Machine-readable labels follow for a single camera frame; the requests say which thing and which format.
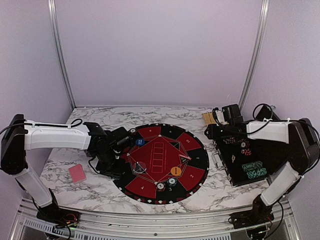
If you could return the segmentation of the triangular all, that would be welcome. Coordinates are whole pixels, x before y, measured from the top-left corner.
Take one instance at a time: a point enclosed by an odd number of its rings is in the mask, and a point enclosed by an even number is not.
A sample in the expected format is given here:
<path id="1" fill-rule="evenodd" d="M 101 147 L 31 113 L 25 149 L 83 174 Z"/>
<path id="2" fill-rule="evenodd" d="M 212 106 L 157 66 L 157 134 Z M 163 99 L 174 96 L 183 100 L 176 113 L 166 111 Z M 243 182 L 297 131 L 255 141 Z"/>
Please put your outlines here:
<path id="1" fill-rule="evenodd" d="M 187 162 L 192 160 L 191 157 L 186 156 L 186 155 L 182 155 L 182 154 L 178 155 L 178 159 L 179 159 L 179 164 L 180 165 L 186 164 Z"/>

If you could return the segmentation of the green chips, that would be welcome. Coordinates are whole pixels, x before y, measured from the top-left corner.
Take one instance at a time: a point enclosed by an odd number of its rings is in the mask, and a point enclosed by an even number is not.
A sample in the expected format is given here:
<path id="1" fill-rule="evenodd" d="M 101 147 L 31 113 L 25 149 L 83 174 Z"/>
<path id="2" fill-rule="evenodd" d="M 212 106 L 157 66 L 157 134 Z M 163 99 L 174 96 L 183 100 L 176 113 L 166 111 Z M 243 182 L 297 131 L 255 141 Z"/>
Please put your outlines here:
<path id="1" fill-rule="evenodd" d="M 175 187 L 177 185 L 177 179 L 176 178 L 173 178 L 173 177 L 170 177 L 168 180 L 167 180 L 167 185 L 171 188 Z"/>

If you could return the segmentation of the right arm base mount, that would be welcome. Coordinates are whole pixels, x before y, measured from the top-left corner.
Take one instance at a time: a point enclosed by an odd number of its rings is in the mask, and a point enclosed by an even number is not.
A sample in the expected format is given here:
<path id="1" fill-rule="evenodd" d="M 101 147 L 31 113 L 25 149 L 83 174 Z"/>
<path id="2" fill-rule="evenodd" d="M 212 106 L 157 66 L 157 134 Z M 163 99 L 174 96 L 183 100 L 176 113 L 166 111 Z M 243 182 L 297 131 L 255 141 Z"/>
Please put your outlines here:
<path id="1" fill-rule="evenodd" d="M 233 225 L 234 229 L 241 229 L 271 222 L 274 219 L 275 217 L 271 212 L 263 213 L 262 215 L 254 215 L 252 210 L 246 210 L 232 213 L 228 222 Z"/>

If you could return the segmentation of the chip stack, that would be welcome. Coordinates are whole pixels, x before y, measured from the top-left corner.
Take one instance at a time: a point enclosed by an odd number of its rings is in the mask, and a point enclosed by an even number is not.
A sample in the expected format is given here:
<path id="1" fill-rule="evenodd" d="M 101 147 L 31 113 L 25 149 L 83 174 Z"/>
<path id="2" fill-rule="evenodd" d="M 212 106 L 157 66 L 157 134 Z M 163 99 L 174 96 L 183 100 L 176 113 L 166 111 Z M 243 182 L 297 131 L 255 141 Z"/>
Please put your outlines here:
<path id="1" fill-rule="evenodd" d="M 134 135 L 137 134 L 138 131 L 137 131 L 136 128 L 131 128 L 128 132 L 129 132 L 130 135 L 134 136 Z"/>
<path id="2" fill-rule="evenodd" d="M 163 192 L 166 189 L 166 184 L 163 182 L 158 182 L 156 184 L 156 191 L 157 192 Z"/>

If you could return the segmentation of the blue small blind button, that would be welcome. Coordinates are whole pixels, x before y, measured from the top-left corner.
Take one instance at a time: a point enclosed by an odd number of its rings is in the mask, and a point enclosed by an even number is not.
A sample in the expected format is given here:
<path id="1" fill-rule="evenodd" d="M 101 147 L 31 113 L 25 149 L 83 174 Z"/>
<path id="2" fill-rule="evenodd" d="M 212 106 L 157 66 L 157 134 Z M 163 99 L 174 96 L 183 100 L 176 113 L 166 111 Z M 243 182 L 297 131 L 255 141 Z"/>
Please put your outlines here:
<path id="1" fill-rule="evenodd" d="M 135 141 L 135 144 L 139 147 L 142 147 L 145 144 L 145 140 L 143 138 L 139 138 Z"/>

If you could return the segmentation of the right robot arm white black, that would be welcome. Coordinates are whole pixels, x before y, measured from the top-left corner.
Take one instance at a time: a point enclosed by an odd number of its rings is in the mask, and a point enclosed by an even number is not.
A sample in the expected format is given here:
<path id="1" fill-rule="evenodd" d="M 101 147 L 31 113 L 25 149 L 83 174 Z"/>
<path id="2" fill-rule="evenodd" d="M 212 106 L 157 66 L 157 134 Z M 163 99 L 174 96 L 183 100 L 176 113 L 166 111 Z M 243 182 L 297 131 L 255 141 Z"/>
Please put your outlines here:
<path id="1" fill-rule="evenodd" d="M 253 120 L 209 124 L 205 136 L 213 140 L 231 184 L 241 186 L 277 173 L 252 208 L 231 214 L 233 223 L 258 224 L 271 215 L 273 205 L 288 194 L 320 160 L 320 136 L 308 118 Z"/>

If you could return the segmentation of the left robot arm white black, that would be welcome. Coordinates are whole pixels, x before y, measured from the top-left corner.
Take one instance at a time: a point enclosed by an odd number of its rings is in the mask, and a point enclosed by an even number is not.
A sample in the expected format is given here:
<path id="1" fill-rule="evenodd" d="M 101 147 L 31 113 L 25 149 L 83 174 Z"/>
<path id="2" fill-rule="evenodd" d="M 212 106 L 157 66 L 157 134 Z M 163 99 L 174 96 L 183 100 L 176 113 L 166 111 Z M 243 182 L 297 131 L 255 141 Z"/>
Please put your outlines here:
<path id="1" fill-rule="evenodd" d="M 54 148 L 83 150 L 87 157 L 98 160 L 95 170 L 100 175 L 119 179 L 125 164 L 120 156 L 134 144 L 137 130 L 124 127 L 104 130 L 98 123 L 83 122 L 79 118 L 70 124 L 35 122 L 26 120 L 23 114 L 16 114 L 0 133 L 3 135 L 0 169 L 13 176 L 33 198 L 40 216 L 58 223 L 68 212 L 59 207 L 52 190 L 28 165 L 26 152 Z"/>

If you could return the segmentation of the orange big blind button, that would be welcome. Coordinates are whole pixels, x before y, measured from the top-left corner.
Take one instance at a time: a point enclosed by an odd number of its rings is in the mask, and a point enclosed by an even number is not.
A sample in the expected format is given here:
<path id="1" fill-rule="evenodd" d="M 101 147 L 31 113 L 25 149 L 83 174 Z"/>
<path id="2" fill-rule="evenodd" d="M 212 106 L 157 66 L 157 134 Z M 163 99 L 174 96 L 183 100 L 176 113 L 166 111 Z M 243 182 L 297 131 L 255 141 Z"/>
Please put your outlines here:
<path id="1" fill-rule="evenodd" d="M 170 174 L 175 177 L 179 177 L 182 174 L 182 169 L 178 166 L 174 166 L 170 169 Z"/>

